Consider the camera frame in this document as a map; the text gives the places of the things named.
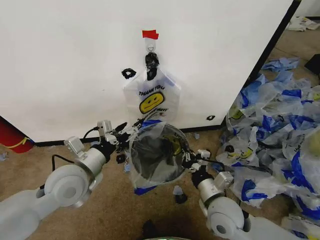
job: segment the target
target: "robotic hand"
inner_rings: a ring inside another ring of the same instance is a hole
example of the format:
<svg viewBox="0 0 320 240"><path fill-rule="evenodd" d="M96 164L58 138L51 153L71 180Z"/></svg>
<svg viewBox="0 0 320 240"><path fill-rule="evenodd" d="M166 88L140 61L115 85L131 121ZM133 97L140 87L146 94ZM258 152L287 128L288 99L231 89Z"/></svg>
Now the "robotic hand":
<svg viewBox="0 0 320 240"><path fill-rule="evenodd" d="M112 129L108 120L100 121L97 128L100 143L88 151L79 138L70 137L65 145L76 154L74 163L53 171L44 188L25 190L0 202L0 239L24 240L38 227L40 221L60 207L80 207L101 182L102 167L116 149L128 147L132 133L142 125L124 129L124 123ZM182 166L189 169L194 186L200 192L200 207L207 217L206 225L213 234L235 240L299 239L265 218L253 217L233 200L224 197L224 190L233 181L229 172L220 172L214 179L206 172L203 160L210 152L199 150L184 153Z"/></svg>
<svg viewBox="0 0 320 240"><path fill-rule="evenodd" d="M191 172L193 185L199 190L199 205L206 216L206 226L216 236L230 240L298 240L297 236L263 218L243 211L225 189L232 183L230 172L220 172L214 179L203 161L210 158L207 150L185 153L183 165Z"/></svg>

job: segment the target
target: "black tape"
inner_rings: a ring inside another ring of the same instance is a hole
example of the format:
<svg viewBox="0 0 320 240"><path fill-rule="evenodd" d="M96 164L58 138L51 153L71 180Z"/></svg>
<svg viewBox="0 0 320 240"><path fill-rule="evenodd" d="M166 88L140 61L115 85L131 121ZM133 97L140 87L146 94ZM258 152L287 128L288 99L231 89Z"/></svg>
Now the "black tape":
<svg viewBox="0 0 320 240"><path fill-rule="evenodd" d="M156 53L149 52L145 55L146 79L153 80L157 76L157 67L159 66L159 59Z"/></svg>
<svg viewBox="0 0 320 240"><path fill-rule="evenodd" d="M213 120L215 117L216 117L215 115L210 115L210 116L208 116L206 119L207 119L208 121L211 121L211 120Z"/></svg>
<svg viewBox="0 0 320 240"><path fill-rule="evenodd" d="M145 55L145 65L147 68L156 68L159 66L159 59L156 53L149 52Z"/></svg>
<svg viewBox="0 0 320 240"><path fill-rule="evenodd" d="M131 69L131 68L126 68L121 73L122 73L122 76L124 76L125 79L132 78L137 74L137 72L135 70Z"/></svg>

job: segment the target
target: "red object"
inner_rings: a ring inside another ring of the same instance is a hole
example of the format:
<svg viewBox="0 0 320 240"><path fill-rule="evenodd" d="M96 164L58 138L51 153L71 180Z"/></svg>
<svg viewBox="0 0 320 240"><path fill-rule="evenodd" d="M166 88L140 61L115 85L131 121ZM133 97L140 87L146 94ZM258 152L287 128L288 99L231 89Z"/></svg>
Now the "red object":
<svg viewBox="0 0 320 240"><path fill-rule="evenodd" d="M142 37L157 40L159 33L156 30L142 30Z"/></svg>
<svg viewBox="0 0 320 240"><path fill-rule="evenodd" d="M34 143L14 126L0 118L0 144L20 154L33 148Z"/></svg>

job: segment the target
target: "black cable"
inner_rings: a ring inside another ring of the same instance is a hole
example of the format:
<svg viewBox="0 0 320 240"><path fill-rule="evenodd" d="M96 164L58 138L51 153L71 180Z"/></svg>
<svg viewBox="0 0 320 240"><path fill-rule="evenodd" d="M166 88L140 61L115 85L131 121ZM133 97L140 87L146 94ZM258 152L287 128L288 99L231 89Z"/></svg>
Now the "black cable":
<svg viewBox="0 0 320 240"><path fill-rule="evenodd" d="M91 128L89 131L87 131L83 137L83 139L85 139L89 133L91 133L92 131L97 131L99 130L99 127L98 126L95 126L94 128Z"/></svg>
<svg viewBox="0 0 320 240"><path fill-rule="evenodd" d="M53 172L54 170L56 170L55 157L60 158L60 159L66 161L66 162L68 162L68 163L70 163L70 164L74 164L74 163L75 163L74 161L71 161L71 160L69 160L69 159L67 159L67 158L65 158L65 157L63 157L63 156L60 156L60 155L58 155L58 154L53 154L52 157L51 157L52 172ZM44 185L44 184L40 186L40 189L44 189L44 188L45 188L45 185Z"/></svg>
<svg viewBox="0 0 320 240"><path fill-rule="evenodd" d="M219 164L222 167L222 171L225 172L226 171L226 167L222 162L219 161L214 161L214 160L208 160L208 159L201 159L205 162L209 162L209 163L213 163L213 164Z"/></svg>

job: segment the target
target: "floor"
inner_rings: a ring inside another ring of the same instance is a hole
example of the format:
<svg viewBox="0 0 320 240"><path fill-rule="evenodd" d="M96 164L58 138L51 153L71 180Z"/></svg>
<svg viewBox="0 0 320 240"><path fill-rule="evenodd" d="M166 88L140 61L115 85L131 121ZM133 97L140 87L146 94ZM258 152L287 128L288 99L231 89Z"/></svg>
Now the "floor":
<svg viewBox="0 0 320 240"><path fill-rule="evenodd" d="M285 31L273 49L269 59L300 57L294 77L308 78L318 85L318 77L304 68L314 54L320 53L320 29L306 32ZM268 79L275 74L263 71ZM192 149L209 149L215 155L222 131L200 132L196 140L187 134ZM7 151L0 146L0 153ZM36 189L51 172L51 155L59 154L71 159L72 154L64 146L34 147L27 153L8 153L8 159L0 162L0 201L10 195ZM61 208L47 217L29 240L136 240L142 226L151 219L158 231L167 236L179 236L193 240L220 239L206 228L206 219L199 207L198 191L192 185L190 174L177 182L159 186L145 195L137 196L122 164L113 155L103 167L103 181L92 193L88 202L80 208ZM180 185L188 196L184 204L176 204L173 188ZM228 190L227 196L234 198ZM241 207L254 216L265 217L276 224L294 208L292 201L282 195L263 202L257 209L244 203Z"/></svg>

